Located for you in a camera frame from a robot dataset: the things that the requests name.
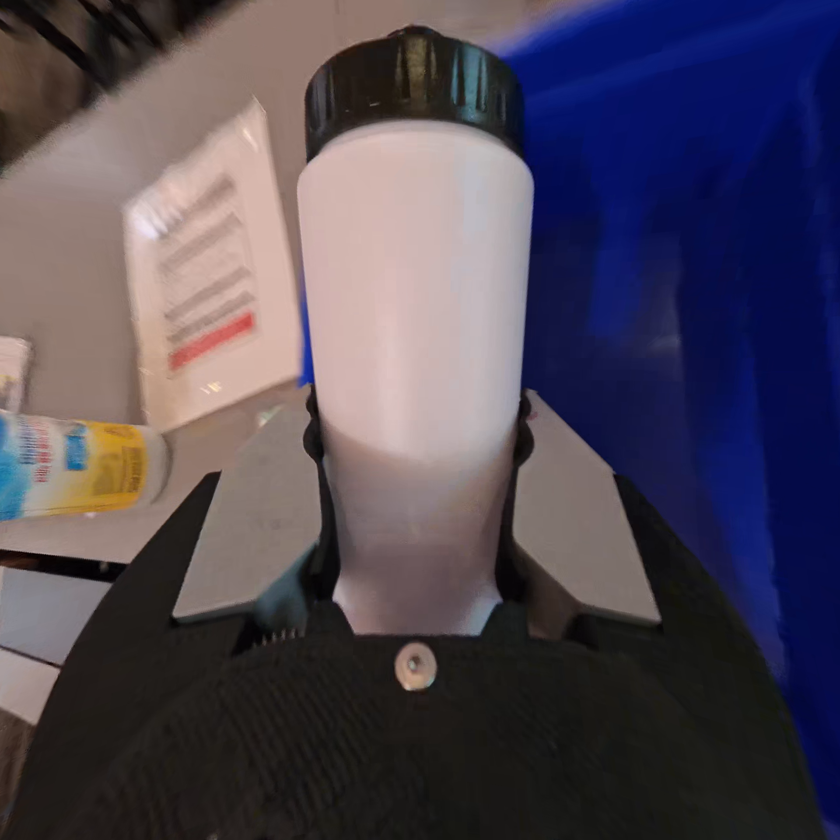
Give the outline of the blue plastic bin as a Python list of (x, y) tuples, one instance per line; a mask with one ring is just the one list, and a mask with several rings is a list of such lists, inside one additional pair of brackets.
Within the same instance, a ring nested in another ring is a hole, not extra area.
[(838, 2), (622, 2), (508, 59), (526, 383), (690, 531), (838, 823)]

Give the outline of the laminated printed sheet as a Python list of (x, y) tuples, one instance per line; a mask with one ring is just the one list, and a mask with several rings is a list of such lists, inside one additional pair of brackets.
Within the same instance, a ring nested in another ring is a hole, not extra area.
[(298, 382), (299, 283), (258, 100), (128, 201), (122, 226), (148, 425)]

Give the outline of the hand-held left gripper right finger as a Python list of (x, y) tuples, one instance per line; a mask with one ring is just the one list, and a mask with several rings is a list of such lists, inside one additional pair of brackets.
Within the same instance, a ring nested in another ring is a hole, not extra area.
[(530, 634), (579, 618), (654, 628), (661, 616), (613, 469), (535, 391), (505, 394), (497, 456), (497, 589)]

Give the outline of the wipes canister yellow blue label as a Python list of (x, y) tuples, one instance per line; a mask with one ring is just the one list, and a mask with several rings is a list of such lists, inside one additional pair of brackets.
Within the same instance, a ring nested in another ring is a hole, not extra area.
[(147, 426), (1, 412), (1, 520), (150, 505), (172, 457)]

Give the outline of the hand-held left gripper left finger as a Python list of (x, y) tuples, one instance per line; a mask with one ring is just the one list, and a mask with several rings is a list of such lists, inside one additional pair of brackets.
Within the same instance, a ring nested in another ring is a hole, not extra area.
[(217, 482), (175, 601), (182, 625), (244, 617), (306, 632), (340, 572), (316, 388), (280, 404)]

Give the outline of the white bottle black cap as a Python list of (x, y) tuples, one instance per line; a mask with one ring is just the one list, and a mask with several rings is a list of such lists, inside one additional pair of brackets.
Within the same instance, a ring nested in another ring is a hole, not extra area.
[(534, 181), (489, 51), (411, 26), (304, 101), (297, 184), (314, 393), (358, 634), (477, 635), (501, 601)]

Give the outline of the printed paper sheet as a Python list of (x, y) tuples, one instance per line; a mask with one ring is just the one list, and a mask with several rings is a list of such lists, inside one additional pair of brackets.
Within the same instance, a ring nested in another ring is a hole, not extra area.
[(29, 341), (1, 337), (1, 410), (20, 413), (25, 399), (28, 369), (32, 361)]

